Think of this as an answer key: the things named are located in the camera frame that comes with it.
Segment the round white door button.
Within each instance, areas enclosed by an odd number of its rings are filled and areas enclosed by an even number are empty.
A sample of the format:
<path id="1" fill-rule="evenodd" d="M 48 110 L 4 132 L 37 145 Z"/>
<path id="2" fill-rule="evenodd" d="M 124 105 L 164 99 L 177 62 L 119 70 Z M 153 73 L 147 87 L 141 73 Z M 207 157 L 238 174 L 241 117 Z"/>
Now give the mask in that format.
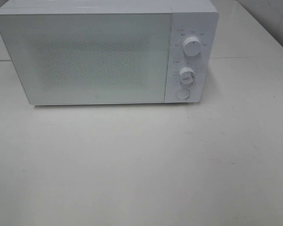
<path id="1" fill-rule="evenodd" d="M 188 89 L 180 89 L 176 92 L 176 98 L 179 100 L 186 100 L 190 96 L 190 91 Z"/>

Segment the white timer knob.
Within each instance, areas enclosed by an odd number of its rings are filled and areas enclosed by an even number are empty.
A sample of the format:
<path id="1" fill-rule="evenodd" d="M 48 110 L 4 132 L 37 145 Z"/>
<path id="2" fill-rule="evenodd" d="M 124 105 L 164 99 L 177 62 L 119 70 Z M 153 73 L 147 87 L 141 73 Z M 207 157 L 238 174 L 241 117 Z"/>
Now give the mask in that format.
<path id="1" fill-rule="evenodd" d="M 190 67 L 184 67 L 179 71 L 179 80 L 182 84 L 191 84 L 195 81 L 195 71 Z"/>

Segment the white microwave door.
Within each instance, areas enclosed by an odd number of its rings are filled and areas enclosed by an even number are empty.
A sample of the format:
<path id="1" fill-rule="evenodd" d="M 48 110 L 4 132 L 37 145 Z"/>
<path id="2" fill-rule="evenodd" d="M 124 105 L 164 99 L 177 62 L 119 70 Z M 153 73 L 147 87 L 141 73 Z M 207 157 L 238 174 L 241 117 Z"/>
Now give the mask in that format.
<path id="1" fill-rule="evenodd" d="M 170 14 L 0 15 L 33 105 L 163 102 Z"/>

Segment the upper white power knob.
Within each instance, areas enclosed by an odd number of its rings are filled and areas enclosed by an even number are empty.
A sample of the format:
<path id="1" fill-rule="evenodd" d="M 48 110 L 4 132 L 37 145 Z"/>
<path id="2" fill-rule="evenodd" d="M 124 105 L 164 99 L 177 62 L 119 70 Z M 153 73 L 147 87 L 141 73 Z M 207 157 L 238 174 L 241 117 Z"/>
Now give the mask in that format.
<path id="1" fill-rule="evenodd" d="M 202 40 L 196 35 L 190 35 L 182 41 L 183 52 L 188 57 L 194 57 L 201 52 Z"/>

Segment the white microwave oven body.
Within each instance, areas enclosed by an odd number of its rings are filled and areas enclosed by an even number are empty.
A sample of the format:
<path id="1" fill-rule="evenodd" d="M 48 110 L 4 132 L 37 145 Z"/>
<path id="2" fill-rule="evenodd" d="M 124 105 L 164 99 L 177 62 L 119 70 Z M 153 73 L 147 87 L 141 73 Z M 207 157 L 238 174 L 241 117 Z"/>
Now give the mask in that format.
<path id="1" fill-rule="evenodd" d="M 170 36 L 163 102 L 196 103 L 200 101 L 219 12 L 209 0 L 9 0 L 0 7 L 0 15 L 105 15 L 105 14 L 170 14 Z M 202 40 L 201 52 L 186 56 L 184 38 L 196 35 Z M 195 81 L 182 84 L 179 71 L 190 67 Z M 176 98 L 176 92 L 188 89 L 186 100 Z"/>

